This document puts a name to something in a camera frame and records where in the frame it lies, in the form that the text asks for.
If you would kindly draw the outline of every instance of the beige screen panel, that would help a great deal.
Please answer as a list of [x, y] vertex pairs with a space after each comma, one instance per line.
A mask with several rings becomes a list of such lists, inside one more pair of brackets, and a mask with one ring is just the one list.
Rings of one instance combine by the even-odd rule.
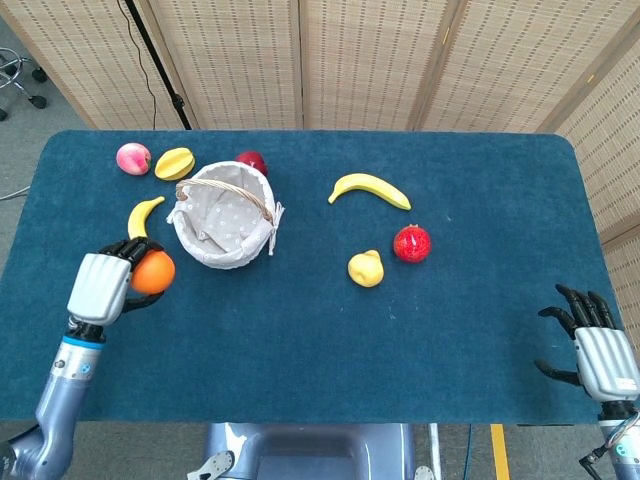
[[297, 3], [151, 6], [201, 128], [302, 126]]
[[445, 6], [306, 1], [306, 126], [404, 130]]
[[[153, 98], [115, 1], [4, 0], [0, 12], [86, 121], [101, 129], [152, 128]], [[132, 32], [158, 101], [157, 128], [182, 128], [133, 24]]]
[[603, 237], [640, 214], [639, 125], [637, 42], [558, 130], [576, 150], [591, 210]]
[[534, 131], [637, 0], [473, 0], [423, 126]]
[[607, 252], [605, 258], [622, 320], [640, 352], [640, 237]]

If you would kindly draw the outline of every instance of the polka dot fabric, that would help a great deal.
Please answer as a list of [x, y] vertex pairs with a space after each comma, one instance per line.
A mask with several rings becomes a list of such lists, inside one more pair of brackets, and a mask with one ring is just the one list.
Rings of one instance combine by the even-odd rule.
[[260, 198], [274, 218], [266, 220], [260, 209], [236, 192], [204, 185], [185, 186], [187, 199], [178, 200], [167, 221], [173, 223], [182, 246], [196, 260], [212, 268], [246, 265], [267, 241], [273, 253], [275, 234], [284, 208], [275, 203], [267, 178], [238, 162], [218, 162], [193, 178], [218, 180]]

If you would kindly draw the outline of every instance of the white basket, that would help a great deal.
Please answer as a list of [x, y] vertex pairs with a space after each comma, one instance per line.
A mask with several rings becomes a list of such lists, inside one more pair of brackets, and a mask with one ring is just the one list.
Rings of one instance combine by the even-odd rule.
[[267, 178], [230, 161], [207, 165], [176, 185], [167, 218], [184, 249], [200, 263], [220, 269], [246, 265], [269, 241], [273, 255], [284, 208], [275, 203]]

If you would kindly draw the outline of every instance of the robotic arm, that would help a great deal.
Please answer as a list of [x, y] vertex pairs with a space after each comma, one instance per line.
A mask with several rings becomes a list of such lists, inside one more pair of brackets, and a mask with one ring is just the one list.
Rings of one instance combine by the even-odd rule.
[[66, 472], [76, 422], [105, 345], [104, 329], [122, 313], [151, 305], [164, 293], [126, 297], [133, 270], [149, 250], [162, 247], [147, 238], [136, 238], [85, 255], [67, 305], [69, 328], [36, 410], [37, 424], [0, 443], [3, 480], [54, 480]]
[[583, 387], [602, 406], [598, 423], [605, 442], [580, 459], [580, 465], [592, 478], [601, 480], [593, 465], [608, 452], [618, 480], [639, 480], [640, 412], [633, 402], [640, 395], [640, 372], [629, 340], [616, 328], [602, 297], [564, 285], [556, 285], [556, 289], [569, 303], [571, 314], [548, 307], [539, 315], [558, 319], [573, 341], [578, 371], [557, 370], [540, 359], [535, 364], [553, 380]]

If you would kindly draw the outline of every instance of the yellow pear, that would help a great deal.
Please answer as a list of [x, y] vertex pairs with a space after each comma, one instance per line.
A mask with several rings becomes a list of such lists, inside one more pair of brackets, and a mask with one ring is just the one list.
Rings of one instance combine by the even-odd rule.
[[351, 280], [363, 287], [375, 287], [384, 277], [384, 268], [377, 250], [368, 250], [351, 257], [347, 267]]

